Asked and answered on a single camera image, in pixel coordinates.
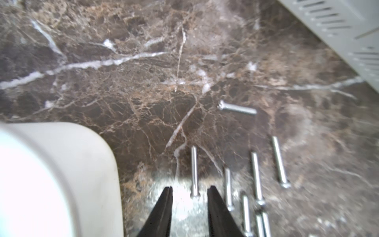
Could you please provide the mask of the screws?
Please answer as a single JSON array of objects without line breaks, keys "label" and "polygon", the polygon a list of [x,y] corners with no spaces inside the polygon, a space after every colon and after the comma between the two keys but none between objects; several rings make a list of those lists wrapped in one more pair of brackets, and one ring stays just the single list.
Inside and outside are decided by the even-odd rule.
[{"label": "screws", "polygon": [[256,229],[258,237],[272,237],[268,214],[263,210],[256,213]]}]

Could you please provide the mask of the white plastic storage tray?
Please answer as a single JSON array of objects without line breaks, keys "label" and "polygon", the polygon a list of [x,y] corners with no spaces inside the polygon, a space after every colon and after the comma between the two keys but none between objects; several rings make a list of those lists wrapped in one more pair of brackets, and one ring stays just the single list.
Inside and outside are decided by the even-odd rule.
[{"label": "white plastic storage tray", "polygon": [[70,122],[1,124],[1,236],[122,237],[114,154]]}]

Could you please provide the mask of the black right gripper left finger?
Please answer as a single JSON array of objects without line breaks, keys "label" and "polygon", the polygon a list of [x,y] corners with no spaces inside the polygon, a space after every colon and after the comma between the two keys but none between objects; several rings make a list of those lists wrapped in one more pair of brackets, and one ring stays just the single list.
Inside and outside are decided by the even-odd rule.
[{"label": "black right gripper left finger", "polygon": [[173,188],[165,187],[138,237],[169,237],[173,206]]}]

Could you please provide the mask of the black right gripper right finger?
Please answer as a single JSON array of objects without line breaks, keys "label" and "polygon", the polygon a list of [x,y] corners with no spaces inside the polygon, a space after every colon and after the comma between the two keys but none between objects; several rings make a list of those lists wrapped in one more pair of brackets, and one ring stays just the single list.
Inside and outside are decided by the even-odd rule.
[{"label": "black right gripper right finger", "polygon": [[207,190],[208,226],[210,237],[243,237],[215,186]]}]

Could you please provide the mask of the short silver table screw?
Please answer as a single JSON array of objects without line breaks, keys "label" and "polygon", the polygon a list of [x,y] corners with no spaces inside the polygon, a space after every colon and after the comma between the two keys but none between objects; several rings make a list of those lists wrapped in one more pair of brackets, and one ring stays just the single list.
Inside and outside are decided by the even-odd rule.
[{"label": "short silver table screw", "polygon": [[229,111],[234,111],[234,112],[239,112],[239,113],[244,113],[244,114],[249,114],[249,115],[256,115],[257,114],[256,109],[226,103],[224,100],[219,101],[217,108],[221,111],[222,110],[229,110]]}]

